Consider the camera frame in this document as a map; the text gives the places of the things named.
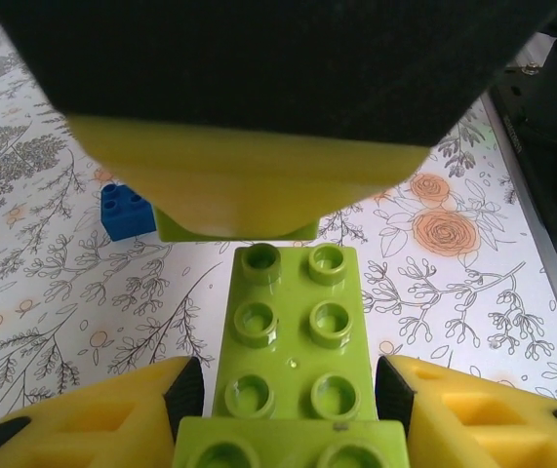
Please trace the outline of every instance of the green plastic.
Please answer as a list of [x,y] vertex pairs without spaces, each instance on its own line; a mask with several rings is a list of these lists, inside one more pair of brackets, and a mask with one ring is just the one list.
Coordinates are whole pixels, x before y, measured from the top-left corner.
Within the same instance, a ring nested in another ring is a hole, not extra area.
[[156,207],[154,211],[154,221],[157,225],[159,239],[163,242],[208,242],[208,241],[250,241],[250,240],[272,240],[272,241],[313,241],[317,239],[319,221],[311,222],[302,228],[273,239],[242,239],[228,237],[203,236],[187,231],[184,227],[173,221],[169,216]]
[[173,468],[409,468],[399,421],[186,417]]
[[214,416],[376,420],[356,251],[237,249]]

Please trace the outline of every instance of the lego brick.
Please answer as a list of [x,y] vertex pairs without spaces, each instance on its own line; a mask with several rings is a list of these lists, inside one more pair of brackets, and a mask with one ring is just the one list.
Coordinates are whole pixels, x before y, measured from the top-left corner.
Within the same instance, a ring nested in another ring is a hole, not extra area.
[[100,191],[100,221],[112,241],[156,230],[152,207],[127,185],[109,183]]
[[398,421],[187,417],[173,468],[409,468]]
[[[557,400],[417,359],[381,359],[378,369],[393,367],[412,390],[414,468],[557,468]],[[389,388],[377,386],[379,402],[398,396],[382,393]]]
[[213,414],[376,420],[356,251],[237,249]]
[[[248,241],[248,240],[265,240],[265,239],[247,239],[247,238],[229,238],[217,236],[204,236],[202,234],[194,234],[186,230],[184,227],[176,223],[158,208],[154,208],[154,220],[156,221],[159,239],[163,242],[207,242],[207,241]],[[291,232],[284,236],[278,236],[273,241],[312,241],[317,239],[317,229],[319,221],[311,222],[302,228]]]
[[179,424],[202,414],[195,358],[172,358],[0,420],[0,468],[165,468]]

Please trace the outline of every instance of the blue duplo brick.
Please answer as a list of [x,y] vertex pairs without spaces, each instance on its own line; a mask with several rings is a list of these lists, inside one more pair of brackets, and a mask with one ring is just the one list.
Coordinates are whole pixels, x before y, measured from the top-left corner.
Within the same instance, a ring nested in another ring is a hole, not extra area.
[[127,185],[110,183],[100,191],[100,221],[112,241],[156,230],[152,207]]

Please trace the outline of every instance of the yellow plastic part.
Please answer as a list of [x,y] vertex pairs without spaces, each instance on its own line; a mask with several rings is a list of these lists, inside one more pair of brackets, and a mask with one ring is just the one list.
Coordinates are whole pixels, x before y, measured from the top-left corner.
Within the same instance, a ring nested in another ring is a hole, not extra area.
[[163,395],[174,358],[9,414],[31,422],[0,448],[0,468],[166,468],[174,442]]
[[183,228],[272,239],[396,185],[429,149],[69,115],[85,150]]
[[413,468],[556,468],[557,401],[392,356],[415,391],[408,437]]

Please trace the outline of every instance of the floral tablecloth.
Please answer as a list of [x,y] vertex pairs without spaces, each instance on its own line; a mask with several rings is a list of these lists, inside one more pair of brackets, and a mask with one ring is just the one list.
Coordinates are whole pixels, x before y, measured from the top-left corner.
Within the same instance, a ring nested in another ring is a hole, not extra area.
[[[211,405],[238,244],[110,242],[113,179],[0,29],[0,417],[187,354]],[[481,102],[410,180],[324,218],[318,242],[358,250],[372,364],[401,353],[557,398],[557,305]]]

